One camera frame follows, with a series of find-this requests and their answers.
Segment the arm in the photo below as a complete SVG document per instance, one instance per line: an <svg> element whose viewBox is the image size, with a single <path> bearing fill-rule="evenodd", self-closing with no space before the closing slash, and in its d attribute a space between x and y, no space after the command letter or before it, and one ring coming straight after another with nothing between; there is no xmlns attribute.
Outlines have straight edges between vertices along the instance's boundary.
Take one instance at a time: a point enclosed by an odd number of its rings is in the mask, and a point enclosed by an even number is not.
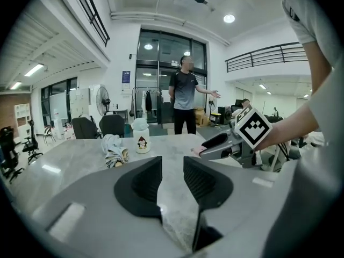
<svg viewBox="0 0 344 258"><path fill-rule="evenodd" d="M171 98L174 99L174 86L168 87L168 93L170 94Z"/></svg>
<svg viewBox="0 0 344 258"><path fill-rule="evenodd" d="M201 86L196 85L195 86L197 92L200 92L202 94L209 94L212 95L214 97L220 98L221 96L217 93L217 91L211 91L211 90L207 90L207 89L203 89Z"/></svg>
<svg viewBox="0 0 344 258"><path fill-rule="evenodd" d="M311 69L312 94L314 94L330 74L332 67L323 55L316 41L303 45Z"/></svg>
<svg viewBox="0 0 344 258"><path fill-rule="evenodd" d="M256 150L262 150L270 145L303 137L318 127L319 125L309 108L309 104L306 103L291 116L274 123L273 129L257 146Z"/></svg>

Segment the man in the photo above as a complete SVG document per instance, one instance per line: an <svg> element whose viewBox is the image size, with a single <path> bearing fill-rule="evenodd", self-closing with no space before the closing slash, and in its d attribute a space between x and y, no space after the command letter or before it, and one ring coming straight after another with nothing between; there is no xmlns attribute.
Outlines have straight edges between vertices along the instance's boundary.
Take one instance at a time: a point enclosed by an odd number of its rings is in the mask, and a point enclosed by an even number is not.
<svg viewBox="0 0 344 258"><path fill-rule="evenodd" d="M189 134L196 134L196 117L194 112L195 88L203 94L219 98L217 91L210 91L198 85L195 75L194 62L189 56L181 58L181 70L171 75L168 92L174 100L174 133L182 133L184 121L187 122Z"/></svg>
<svg viewBox="0 0 344 258"><path fill-rule="evenodd" d="M241 102L242 105L242 109L245 108L247 105L249 105L249 100L247 98L244 98ZM242 109L236 109L233 113L232 113L232 118L235 118L237 116L237 114L239 114Z"/></svg>
<svg viewBox="0 0 344 258"><path fill-rule="evenodd" d="M336 129L341 127L341 118L326 117L332 112L325 105L343 97L340 89L343 47L336 31L315 0L283 0L282 8L305 49L311 70L312 98L294 114L273 124L257 150L302 137L319 125L326 140L339 139L341 135ZM338 106L336 113L340 116L343 106Z"/></svg>

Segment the penguin logo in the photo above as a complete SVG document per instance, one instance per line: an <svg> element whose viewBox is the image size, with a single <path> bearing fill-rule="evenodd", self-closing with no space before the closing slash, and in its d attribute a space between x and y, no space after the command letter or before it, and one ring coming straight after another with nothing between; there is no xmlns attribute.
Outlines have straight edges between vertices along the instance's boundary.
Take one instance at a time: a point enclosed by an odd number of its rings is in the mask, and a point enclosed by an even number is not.
<svg viewBox="0 0 344 258"><path fill-rule="evenodd" d="M146 149L147 148L147 142L143 137L139 138L138 146L139 146L139 149Z"/></svg>

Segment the white table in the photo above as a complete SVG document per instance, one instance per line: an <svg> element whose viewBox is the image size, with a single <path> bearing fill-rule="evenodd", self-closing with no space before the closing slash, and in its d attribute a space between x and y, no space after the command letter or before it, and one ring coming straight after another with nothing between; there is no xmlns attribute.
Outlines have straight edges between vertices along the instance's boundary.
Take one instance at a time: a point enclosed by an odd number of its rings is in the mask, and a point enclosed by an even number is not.
<svg viewBox="0 0 344 258"><path fill-rule="evenodd" d="M162 208L163 226L184 249L190 250L198 216L198 204L184 181L183 157L194 156L192 148L204 140L193 134L151 137L146 154L135 152L132 138L123 139L129 161L162 156L162 182L157 204ZM32 214L79 178L106 169L101 139L67 140L45 153L19 175L13 185L17 205Z"/></svg>

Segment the glass door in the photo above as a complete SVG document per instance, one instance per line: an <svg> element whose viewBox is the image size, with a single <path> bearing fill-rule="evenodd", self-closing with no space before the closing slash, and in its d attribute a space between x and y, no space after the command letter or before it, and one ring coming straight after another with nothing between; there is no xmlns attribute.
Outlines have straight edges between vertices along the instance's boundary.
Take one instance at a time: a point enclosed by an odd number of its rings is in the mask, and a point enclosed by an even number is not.
<svg viewBox="0 0 344 258"><path fill-rule="evenodd" d="M157 69L137 68L135 93L136 117L146 118L147 123L157 123L157 97Z"/></svg>
<svg viewBox="0 0 344 258"><path fill-rule="evenodd" d="M158 116L160 123L173 123L173 100L168 94L168 86L170 83L171 75L174 75L176 70L159 68L159 92L160 98L158 102Z"/></svg>

